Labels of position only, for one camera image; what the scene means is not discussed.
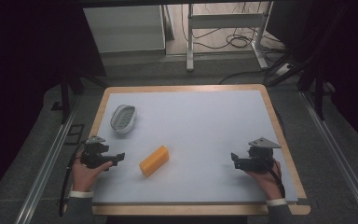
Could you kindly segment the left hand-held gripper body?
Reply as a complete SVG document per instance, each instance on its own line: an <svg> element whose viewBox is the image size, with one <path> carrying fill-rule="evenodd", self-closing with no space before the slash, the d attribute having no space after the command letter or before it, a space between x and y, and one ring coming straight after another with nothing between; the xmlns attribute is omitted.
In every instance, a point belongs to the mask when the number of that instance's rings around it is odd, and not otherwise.
<svg viewBox="0 0 358 224"><path fill-rule="evenodd" d="M102 164L111 161L112 156L104 156L104 152L107 152L109 146L103 144L104 139L98 135L92 135L89 137L81 154L80 161L86 167L95 169Z"/></svg>

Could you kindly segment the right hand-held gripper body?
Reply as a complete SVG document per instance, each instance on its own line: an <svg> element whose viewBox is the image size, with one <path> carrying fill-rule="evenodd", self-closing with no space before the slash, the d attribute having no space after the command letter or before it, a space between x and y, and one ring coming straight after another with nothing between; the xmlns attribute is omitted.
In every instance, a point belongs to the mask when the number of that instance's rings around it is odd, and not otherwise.
<svg viewBox="0 0 358 224"><path fill-rule="evenodd" d="M274 164L273 150L281 146L264 137L250 141L249 146L249 158L241 161L241 169L256 173L271 170Z"/></svg>

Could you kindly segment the person's left hand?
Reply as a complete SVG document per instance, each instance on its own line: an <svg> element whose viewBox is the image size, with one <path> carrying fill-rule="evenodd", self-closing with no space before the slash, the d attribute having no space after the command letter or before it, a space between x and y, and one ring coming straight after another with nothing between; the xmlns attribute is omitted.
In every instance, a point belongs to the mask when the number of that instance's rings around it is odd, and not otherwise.
<svg viewBox="0 0 358 224"><path fill-rule="evenodd" d="M90 169L80 162L82 152L77 152L72 165L73 191L88 192L92 189L98 175L112 166L108 161Z"/></svg>

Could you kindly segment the person's right hand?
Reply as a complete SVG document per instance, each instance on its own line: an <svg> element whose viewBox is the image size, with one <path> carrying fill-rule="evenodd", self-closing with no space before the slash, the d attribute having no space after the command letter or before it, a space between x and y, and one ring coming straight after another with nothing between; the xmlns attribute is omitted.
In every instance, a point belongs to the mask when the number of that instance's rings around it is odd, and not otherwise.
<svg viewBox="0 0 358 224"><path fill-rule="evenodd" d="M257 185L264 192L268 201L282 199L282 193L280 187L274 178L281 176L281 165L278 161L275 161L272 167L273 174L266 172L264 174L247 172L247 175L251 176L257 183Z"/></svg>

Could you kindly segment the orange soap bar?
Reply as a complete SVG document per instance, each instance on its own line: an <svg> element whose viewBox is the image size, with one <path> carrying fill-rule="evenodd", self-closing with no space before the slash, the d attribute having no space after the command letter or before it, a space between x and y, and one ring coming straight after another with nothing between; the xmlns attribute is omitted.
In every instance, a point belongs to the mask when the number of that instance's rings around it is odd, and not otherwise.
<svg viewBox="0 0 358 224"><path fill-rule="evenodd" d="M144 177L150 177L170 159L170 152L165 146L160 146L139 163Z"/></svg>

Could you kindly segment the white oval soap dish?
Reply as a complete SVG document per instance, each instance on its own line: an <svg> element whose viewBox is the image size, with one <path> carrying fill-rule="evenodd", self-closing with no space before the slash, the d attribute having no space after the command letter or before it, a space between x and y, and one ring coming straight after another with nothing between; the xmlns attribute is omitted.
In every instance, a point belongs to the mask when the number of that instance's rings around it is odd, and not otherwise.
<svg viewBox="0 0 358 224"><path fill-rule="evenodd" d="M110 120L110 125L116 133L128 133L136 120L136 108L133 105L120 105Z"/></svg>

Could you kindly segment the pale grey table mat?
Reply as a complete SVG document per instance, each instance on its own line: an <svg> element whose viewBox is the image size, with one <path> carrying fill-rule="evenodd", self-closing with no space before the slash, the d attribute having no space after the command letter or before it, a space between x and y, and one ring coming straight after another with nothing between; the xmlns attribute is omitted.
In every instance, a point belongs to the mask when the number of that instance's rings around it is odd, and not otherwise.
<svg viewBox="0 0 358 224"><path fill-rule="evenodd" d="M106 93L94 133L112 155L125 158L101 174L94 186L96 204L259 203L265 196L230 153L248 155L260 137L280 145L268 97L261 90ZM128 133L116 133L110 120L120 105L133 105L136 120ZM139 163L160 146L170 159L149 177Z"/></svg>

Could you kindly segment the black metal stand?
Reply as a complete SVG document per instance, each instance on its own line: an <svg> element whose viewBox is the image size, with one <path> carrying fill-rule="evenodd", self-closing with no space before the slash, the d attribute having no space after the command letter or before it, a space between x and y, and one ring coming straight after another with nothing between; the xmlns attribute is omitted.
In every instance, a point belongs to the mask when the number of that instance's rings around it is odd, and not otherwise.
<svg viewBox="0 0 358 224"><path fill-rule="evenodd" d="M281 82L285 81L289 77L294 75L301 74L296 87L299 91L307 91L311 84L314 84L314 101L313 108L314 112L320 120L324 120L323 112L323 102L324 102L324 76L321 71L322 67L319 65L320 57L319 56L310 56L307 60L298 65L295 65L293 68L290 68L287 72L283 73L281 76L272 79L266 80L265 85L267 87L273 87Z"/></svg>
<svg viewBox="0 0 358 224"><path fill-rule="evenodd" d="M85 87L81 82L81 78L96 84L97 86L106 89L109 85L95 76L86 74L79 69L65 70L59 69L58 76L60 78L61 99L62 99L62 124L69 120L71 108L69 100L69 91L74 95L81 95L85 91Z"/></svg>

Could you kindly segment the white power strip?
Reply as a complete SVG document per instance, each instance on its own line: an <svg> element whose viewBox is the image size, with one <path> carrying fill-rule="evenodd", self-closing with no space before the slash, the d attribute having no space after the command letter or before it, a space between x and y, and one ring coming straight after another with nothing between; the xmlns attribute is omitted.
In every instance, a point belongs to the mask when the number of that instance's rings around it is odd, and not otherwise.
<svg viewBox="0 0 358 224"><path fill-rule="evenodd" d="M292 68L293 68L293 66L290 63L285 63L275 72L275 75L278 77L282 76Z"/></svg>

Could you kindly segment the white cabinet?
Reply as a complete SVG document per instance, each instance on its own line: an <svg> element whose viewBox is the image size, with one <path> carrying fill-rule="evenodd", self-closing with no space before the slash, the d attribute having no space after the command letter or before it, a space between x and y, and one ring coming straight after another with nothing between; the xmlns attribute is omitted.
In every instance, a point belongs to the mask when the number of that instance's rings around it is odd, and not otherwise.
<svg viewBox="0 0 358 224"><path fill-rule="evenodd" d="M165 49L161 6L83 9L100 53Z"/></svg>

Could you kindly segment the black flat floor frame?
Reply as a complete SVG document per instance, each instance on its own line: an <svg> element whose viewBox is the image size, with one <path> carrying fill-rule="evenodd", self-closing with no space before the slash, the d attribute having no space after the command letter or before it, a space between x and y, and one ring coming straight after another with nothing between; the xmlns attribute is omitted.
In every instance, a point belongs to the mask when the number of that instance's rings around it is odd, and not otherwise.
<svg viewBox="0 0 358 224"><path fill-rule="evenodd" d="M64 139L64 144L67 146L76 146L80 143L84 131L84 124L73 124Z"/></svg>

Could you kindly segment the aluminium rail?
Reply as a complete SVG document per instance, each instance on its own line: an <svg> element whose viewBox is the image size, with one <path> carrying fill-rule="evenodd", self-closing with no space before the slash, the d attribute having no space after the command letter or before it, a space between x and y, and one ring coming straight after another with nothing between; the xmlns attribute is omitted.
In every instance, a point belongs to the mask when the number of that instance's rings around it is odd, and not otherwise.
<svg viewBox="0 0 358 224"><path fill-rule="evenodd" d="M27 197L22 204L21 210L18 213L17 218L15 219L14 224L30 224L33 218L35 209L41 199L43 191L45 189L46 184L48 183L49 176L53 170L54 164L58 159L58 156L61 152L64 140L66 135L69 132L69 129L73 123L74 117L76 115L76 111L81 100L80 95L75 95L71 104L68 119L64 124L60 126L58 133L48 150L48 154L35 177L34 183L31 186Z"/></svg>
<svg viewBox="0 0 358 224"><path fill-rule="evenodd" d="M342 173L345 181L347 182L355 201L358 203L358 177L350 166L350 163L341 151L342 147L338 144L334 135L332 135L326 122L320 118L314 109L314 102L306 92L300 92L299 95L304 101L310 116L315 123L320 135L322 136L325 144L327 145L332 157L337 164L338 169Z"/></svg>

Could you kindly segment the white metal table frame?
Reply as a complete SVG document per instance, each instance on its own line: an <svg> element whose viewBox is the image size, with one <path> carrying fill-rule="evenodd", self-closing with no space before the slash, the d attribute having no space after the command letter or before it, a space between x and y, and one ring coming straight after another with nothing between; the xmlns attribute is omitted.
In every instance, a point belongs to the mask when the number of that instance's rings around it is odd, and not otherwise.
<svg viewBox="0 0 358 224"><path fill-rule="evenodd" d="M186 70L194 70L194 41L193 31L200 29L228 29L228 28L254 28L255 39L250 42L255 57L262 70L268 65L261 53L260 43L269 19L272 2L266 2L262 12L256 13L230 13L230 14L195 14L194 5L188 4L187 9L187 48L186 48Z"/></svg>

